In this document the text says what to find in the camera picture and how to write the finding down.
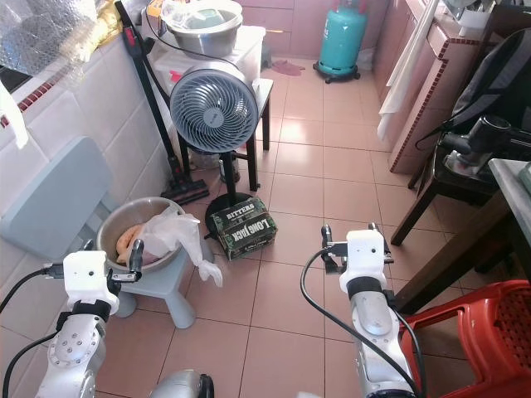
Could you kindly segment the metal bowl with food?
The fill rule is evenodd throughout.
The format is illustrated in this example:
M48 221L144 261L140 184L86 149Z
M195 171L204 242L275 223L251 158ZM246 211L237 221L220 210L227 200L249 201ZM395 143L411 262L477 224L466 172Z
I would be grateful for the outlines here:
M186 215L186 210L176 202L163 197L144 197L126 202L117 207L103 220L95 236L95 249L105 251L107 265L110 268L128 270L125 263L118 263L117 243L124 233L133 226L149 222L152 217L162 215L170 207L176 209L179 215Z

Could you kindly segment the white plastic bag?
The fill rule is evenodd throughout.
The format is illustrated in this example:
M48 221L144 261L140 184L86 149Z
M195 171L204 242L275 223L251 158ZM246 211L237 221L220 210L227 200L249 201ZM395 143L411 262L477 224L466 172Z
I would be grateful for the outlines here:
M194 215L170 206L143 224L136 240L144 243L143 266L155 263L164 255L178 249L187 251L189 260L196 265L202 281L211 280L218 288L223 286L225 272L215 262L215 255L200 234L201 221Z

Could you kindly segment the green Bitters Long Jack box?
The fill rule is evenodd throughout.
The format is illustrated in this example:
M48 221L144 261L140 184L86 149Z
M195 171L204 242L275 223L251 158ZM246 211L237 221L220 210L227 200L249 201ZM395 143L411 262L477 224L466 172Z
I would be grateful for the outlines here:
M249 255L275 240L280 230L260 197L237 193L209 202L206 213L207 238L219 242L227 260Z

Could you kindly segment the dark wooden side table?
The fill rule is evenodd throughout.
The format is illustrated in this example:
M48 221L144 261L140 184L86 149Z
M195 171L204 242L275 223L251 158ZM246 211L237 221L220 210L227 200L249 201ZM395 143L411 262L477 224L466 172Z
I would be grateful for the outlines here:
M402 219L402 223L391 236L391 244L402 245L412 231L422 213L431 205L436 196L444 196L483 206L498 191L496 182L483 182L451 171L445 166L446 155L451 150L436 145L435 151L425 160L408 183L408 189L417 189L417 199Z

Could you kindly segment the silver robot torso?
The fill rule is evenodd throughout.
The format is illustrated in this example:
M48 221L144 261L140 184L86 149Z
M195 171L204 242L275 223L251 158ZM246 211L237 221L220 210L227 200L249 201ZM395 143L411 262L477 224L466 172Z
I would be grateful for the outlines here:
M208 374L185 369L164 376L149 398L215 398L215 383Z

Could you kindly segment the pink tiled kitchen counter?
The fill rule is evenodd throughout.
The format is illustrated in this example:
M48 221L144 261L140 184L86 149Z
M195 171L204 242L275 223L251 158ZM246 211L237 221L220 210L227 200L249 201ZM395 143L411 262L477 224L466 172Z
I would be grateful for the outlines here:
M380 101L386 99L388 77L427 3L428 0L375 0L369 4L368 35L376 39L374 88ZM478 65L476 52L482 37L479 29L463 29L443 7L437 10L435 22L422 38L421 49L412 57L415 65L401 108L382 136L387 155L383 169L411 174L428 159L435 147L435 140L428 134L451 116L467 76Z

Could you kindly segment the white hanging cloth strip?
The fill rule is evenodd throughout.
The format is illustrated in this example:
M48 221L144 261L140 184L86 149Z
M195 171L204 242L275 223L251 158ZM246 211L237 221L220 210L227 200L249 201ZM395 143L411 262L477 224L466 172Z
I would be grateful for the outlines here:
M29 141L29 133L24 125L22 110L19 109L10 90L2 82L0 83L0 117L4 130L2 136L8 137L16 148L24 148Z

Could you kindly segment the white hanging towel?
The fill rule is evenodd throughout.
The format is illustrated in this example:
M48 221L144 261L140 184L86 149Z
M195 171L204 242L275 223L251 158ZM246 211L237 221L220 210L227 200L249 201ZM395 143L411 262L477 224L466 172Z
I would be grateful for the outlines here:
M439 2L440 0L420 0L421 15L418 16L417 24L415 24L406 45L403 47L401 56L399 56L390 77L388 77L386 84L388 92L378 111L380 120L379 125L377 125L377 137L382 141L387 137L388 126L390 126L394 114L401 109L402 100L405 98L412 80L414 65L417 63L415 58L427 42L427 35L433 20L435 20Z

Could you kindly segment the red plastic chair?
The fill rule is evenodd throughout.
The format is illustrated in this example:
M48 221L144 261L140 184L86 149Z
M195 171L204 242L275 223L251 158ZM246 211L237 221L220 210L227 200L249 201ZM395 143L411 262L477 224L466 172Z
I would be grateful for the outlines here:
M494 282L407 318L425 327L456 318L475 384L441 398L531 398L531 282Z

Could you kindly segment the black red stick vacuum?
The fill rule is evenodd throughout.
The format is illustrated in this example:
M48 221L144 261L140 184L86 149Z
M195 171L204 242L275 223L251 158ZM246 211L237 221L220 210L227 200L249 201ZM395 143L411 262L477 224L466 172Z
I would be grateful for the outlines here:
M147 52L145 52L143 39L138 34L132 18L130 18L129 13L123 7L123 3L120 0L114 0L114 7L116 7L121 24L121 41L129 57L132 58L139 83L143 87L145 96L147 96L149 113L151 113L157 126L160 139L162 139L164 157L166 157L168 164L166 170L169 173L170 179L166 189L163 190L163 193L160 193L160 196L175 201L179 205L186 205L189 202L202 200L202 198L209 196L208 186L203 181L193 181L190 175L183 170L183 164L173 147L168 129L164 125L162 110L160 110L157 103L154 87L155 79L154 75L149 71Z

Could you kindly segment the grey standing fan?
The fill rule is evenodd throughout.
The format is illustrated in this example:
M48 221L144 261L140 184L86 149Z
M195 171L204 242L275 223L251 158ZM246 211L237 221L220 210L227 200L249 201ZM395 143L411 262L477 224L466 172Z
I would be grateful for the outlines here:
M201 63L178 77L169 95L169 111L183 143L205 154L220 156L227 192L210 201L207 208L209 236L221 243L244 223L229 221L229 209L250 200L236 189L236 160L249 163L249 188L258 182L255 132L261 107L251 83L238 68L220 61Z

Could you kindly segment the teal gas cylinder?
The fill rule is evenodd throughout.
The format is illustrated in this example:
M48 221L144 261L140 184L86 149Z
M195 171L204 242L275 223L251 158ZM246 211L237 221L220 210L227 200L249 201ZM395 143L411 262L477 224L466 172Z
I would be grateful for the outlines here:
M314 64L326 84L360 79L357 59L367 25L364 0L335 0L326 15L321 54Z

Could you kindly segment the black backpack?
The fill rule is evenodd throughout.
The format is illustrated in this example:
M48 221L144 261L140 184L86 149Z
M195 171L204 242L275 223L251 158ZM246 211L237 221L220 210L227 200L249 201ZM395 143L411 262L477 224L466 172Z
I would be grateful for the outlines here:
M449 121L467 130L481 116L531 129L531 27L509 35L483 58Z

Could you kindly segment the clear bubble wrap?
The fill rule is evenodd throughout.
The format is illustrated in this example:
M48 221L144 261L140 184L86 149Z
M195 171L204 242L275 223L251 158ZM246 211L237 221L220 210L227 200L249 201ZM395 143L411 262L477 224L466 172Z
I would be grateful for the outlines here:
M37 76L80 67L100 44L111 0L0 0L0 63Z

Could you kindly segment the large metal basin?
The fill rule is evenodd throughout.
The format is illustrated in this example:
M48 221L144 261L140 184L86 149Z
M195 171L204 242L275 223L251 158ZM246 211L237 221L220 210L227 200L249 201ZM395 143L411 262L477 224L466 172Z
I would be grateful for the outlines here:
M194 56L229 56L242 26L243 8L234 0L164 0L160 17L178 48Z

